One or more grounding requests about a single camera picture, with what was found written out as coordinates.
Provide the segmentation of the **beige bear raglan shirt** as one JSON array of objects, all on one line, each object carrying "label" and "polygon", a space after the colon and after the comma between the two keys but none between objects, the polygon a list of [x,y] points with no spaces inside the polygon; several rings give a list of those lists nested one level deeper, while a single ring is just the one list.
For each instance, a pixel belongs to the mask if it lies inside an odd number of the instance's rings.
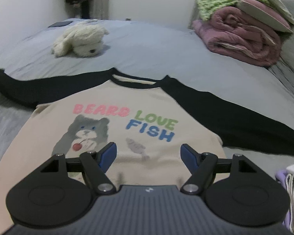
[{"label": "beige bear raglan shirt", "polygon": [[8,191],[55,154],[78,157],[117,145],[115,185],[178,185],[179,149],[223,157],[225,147],[294,156],[294,129],[178,80],[101,72],[19,81],[0,69],[0,92],[34,109],[0,161],[0,234],[12,226]]}]

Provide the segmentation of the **white plush dog toy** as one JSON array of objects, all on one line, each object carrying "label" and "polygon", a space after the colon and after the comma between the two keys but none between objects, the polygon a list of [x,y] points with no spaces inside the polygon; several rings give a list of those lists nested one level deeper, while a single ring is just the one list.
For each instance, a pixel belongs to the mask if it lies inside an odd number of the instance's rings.
[{"label": "white plush dog toy", "polygon": [[103,38],[109,31],[100,24],[78,23],[69,27],[53,43],[51,53],[64,57],[73,52],[78,57],[92,57],[103,50]]}]

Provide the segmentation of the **pink rolled quilt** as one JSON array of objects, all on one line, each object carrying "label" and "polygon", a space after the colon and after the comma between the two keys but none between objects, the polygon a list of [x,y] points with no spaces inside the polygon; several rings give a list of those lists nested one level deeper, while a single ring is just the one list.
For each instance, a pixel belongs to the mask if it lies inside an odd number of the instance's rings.
[{"label": "pink rolled quilt", "polygon": [[218,9],[209,21],[195,20],[192,27],[211,52],[260,67],[279,60],[279,35],[236,7]]}]

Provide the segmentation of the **dark tablet on bed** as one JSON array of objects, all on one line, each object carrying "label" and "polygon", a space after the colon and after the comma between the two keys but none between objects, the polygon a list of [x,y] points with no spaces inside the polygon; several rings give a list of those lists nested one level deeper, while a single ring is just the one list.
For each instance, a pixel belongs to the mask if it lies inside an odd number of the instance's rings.
[{"label": "dark tablet on bed", "polygon": [[71,23],[72,23],[72,21],[56,22],[56,23],[50,25],[49,28],[65,27]]}]

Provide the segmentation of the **pink beige pillow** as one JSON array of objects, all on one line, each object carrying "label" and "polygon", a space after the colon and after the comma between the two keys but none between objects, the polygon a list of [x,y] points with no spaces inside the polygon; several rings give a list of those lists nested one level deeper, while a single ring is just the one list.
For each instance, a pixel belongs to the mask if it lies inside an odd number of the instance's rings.
[{"label": "pink beige pillow", "polygon": [[275,31],[293,32],[288,22],[278,12],[257,0],[240,0],[236,7]]}]

